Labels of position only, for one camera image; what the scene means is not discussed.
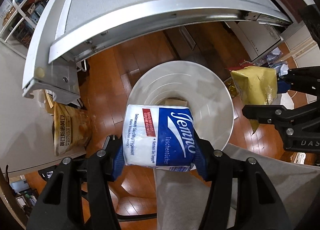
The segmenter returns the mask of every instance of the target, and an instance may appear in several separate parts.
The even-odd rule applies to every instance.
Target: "white cabinet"
[[[288,49],[292,51],[295,48],[299,47],[302,43],[306,42],[309,38],[311,38],[310,32],[304,25],[285,42],[288,46]]]
[[[277,30],[271,25],[258,22],[227,22],[246,49],[251,60],[262,57],[282,42]]]

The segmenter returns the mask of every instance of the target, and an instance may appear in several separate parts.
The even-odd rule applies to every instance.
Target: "metal shelf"
[[[50,0],[30,43],[23,95],[45,88],[69,103],[79,97],[76,63],[96,52],[170,27],[230,20],[291,23],[271,0]]]

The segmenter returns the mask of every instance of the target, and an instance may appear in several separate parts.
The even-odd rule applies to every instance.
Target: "blue gripper pad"
[[[198,144],[196,143],[196,153],[193,163],[196,165],[198,174],[206,180],[208,178],[208,172],[207,172],[207,161],[202,154],[200,148],[198,147]]]
[[[284,80],[278,81],[278,94],[287,93],[291,89],[291,84],[287,84]]]
[[[113,160],[112,177],[114,180],[116,180],[121,175],[123,166],[124,166],[124,156],[123,156],[123,145],[121,144]]]

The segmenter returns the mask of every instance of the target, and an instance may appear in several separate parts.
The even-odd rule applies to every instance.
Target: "gray pants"
[[[257,159],[275,186],[292,226],[302,219],[320,189],[320,167],[287,163],[264,157],[232,144],[223,150],[238,160]],[[198,229],[210,188],[189,173],[154,170],[158,230]],[[236,193],[232,197],[228,227],[234,224]]]

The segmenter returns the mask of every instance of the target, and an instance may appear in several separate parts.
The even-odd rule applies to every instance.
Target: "tissue package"
[[[126,165],[188,171],[195,155],[189,108],[128,105],[123,126]]]

